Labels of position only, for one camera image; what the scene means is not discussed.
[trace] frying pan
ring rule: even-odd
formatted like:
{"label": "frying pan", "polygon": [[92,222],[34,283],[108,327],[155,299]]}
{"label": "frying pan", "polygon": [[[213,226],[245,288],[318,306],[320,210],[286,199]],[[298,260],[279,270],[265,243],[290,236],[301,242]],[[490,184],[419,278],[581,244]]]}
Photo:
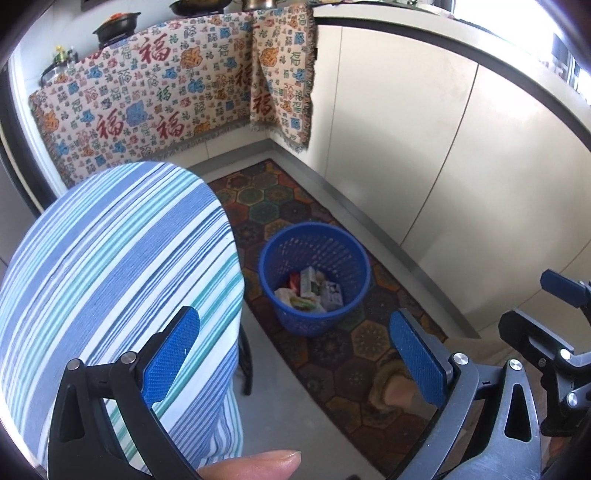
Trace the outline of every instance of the frying pan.
{"label": "frying pan", "polygon": [[170,9],[179,17],[195,17],[226,8],[232,0],[178,0]]}

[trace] striped fabric cover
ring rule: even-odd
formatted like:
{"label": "striped fabric cover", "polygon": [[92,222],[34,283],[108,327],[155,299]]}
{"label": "striped fabric cover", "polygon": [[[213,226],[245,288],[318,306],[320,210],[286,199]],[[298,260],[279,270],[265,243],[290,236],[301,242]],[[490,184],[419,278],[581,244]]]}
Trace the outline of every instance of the striped fabric cover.
{"label": "striped fabric cover", "polygon": [[[0,387],[31,453],[47,465],[68,360],[138,351],[191,305],[201,332],[154,411],[193,466],[240,455],[232,374],[243,288],[222,206],[187,170],[126,164],[67,192],[33,225],[0,292]],[[113,401],[107,409],[131,464],[144,468]]]}

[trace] gray floor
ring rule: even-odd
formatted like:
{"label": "gray floor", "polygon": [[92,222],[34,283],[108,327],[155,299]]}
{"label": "gray floor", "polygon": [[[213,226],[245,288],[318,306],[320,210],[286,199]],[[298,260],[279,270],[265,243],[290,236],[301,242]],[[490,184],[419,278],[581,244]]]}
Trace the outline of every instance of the gray floor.
{"label": "gray floor", "polygon": [[293,480],[345,480],[354,473],[362,480],[383,480],[309,397],[246,303],[242,324],[254,362],[250,397],[241,394],[242,375],[234,379],[244,427],[244,455],[277,449],[301,451],[301,466]]}
{"label": "gray floor", "polygon": [[[327,207],[395,275],[449,336],[463,336],[461,329],[441,305],[398,259],[334,197],[303,175],[280,153],[269,151],[256,154],[202,174],[202,177],[205,181],[212,181],[266,158],[273,158]],[[241,374],[237,374],[235,378],[244,426],[244,455],[274,449],[300,450],[302,464],[293,476],[294,480],[344,480],[354,473],[362,480],[383,479],[310,398],[277,353],[246,303],[243,304],[242,322],[251,343],[254,360],[254,390],[250,397],[240,394]]]}

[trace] hexagon pattern rug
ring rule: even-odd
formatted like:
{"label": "hexagon pattern rug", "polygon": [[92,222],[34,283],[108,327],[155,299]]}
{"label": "hexagon pattern rug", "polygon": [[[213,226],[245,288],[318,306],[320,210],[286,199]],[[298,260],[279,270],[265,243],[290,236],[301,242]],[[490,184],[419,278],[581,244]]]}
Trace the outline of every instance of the hexagon pattern rug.
{"label": "hexagon pattern rug", "polygon": [[420,417],[402,411],[381,413],[368,404],[377,370],[400,359],[388,336],[390,315],[405,307],[442,341],[443,331],[368,253],[372,279],[363,303],[318,338],[290,334],[261,290],[256,273],[260,252],[273,234],[294,223],[313,220],[342,226],[272,160],[209,186],[230,219],[246,281],[245,298],[256,319],[312,399],[361,454],[388,475],[426,427]]}

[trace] bottle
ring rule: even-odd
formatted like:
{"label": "bottle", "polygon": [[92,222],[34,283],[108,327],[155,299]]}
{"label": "bottle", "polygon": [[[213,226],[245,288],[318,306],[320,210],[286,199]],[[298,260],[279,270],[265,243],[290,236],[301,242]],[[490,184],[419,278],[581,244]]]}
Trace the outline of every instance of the bottle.
{"label": "bottle", "polygon": [[56,47],[56,53],[53,56],[53,63],[55,63],[56,65],[60,65],[62,63],[65,63],[68,59],[68,56],[66,54],[66,51],[64,50],[64,47],[62,47],[61,45],[58,45]]}
{"label": "bottle", "polygon": [[74,75],[76,72],[76,63],[78,63],[78,52],[74,47],[70,47],[67,53],[68,58],[68,74]]}

